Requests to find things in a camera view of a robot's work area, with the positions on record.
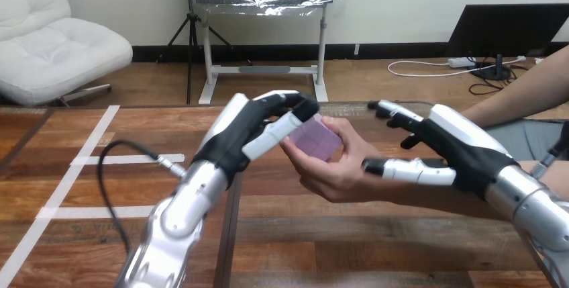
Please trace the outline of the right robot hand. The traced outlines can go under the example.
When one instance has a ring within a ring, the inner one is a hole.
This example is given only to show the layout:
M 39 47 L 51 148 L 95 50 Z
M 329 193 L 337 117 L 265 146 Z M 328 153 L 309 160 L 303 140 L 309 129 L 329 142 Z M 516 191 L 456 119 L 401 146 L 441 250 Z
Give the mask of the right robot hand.
M 386 119 L 387 126 L 410 133 L 401 142 L 401 148 L 408 150 L 422 142 L 434 150 L 446 165 L 431 166 L 421 158 L 367 157 L 362 163 L 367 173 L 420 185 L 452 185 L 484 199 L 487 187 L 500 171 L 517 165 L 492 136 L 448 106 L 432 106 L 427 117 L 387 100 L 371 101 L 368 108 L 375 110 L 377 117 Z

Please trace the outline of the person's hand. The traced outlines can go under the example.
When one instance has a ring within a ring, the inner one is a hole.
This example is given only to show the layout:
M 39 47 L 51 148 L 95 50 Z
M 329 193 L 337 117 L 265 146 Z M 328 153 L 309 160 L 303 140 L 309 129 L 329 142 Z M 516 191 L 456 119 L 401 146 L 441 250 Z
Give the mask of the person's hand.
M 337 162 L 324 162 L 308 156 L 288 137 L 280 143 L 300 175 L 302 186 L 332 203 L 396 203 L 405 196 L 404 184 L 383 180 L 363 171 L 365 158 L 381 157 L 382 154 L 364 141 L 347 119 L 324 116 L 322 122 L 342 139 L 344 148 Z

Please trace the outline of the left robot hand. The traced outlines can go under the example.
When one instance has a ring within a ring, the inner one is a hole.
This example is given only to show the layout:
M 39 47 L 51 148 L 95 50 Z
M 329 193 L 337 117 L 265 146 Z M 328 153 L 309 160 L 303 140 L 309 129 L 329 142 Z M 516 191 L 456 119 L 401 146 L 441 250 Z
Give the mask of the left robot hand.
M 236 174 L 274 148 L 319 111 L 296 90 L 272 90 L 253 99 L 236 93 L 206 133 L 193 161 L 221 169 L 230 187 Z

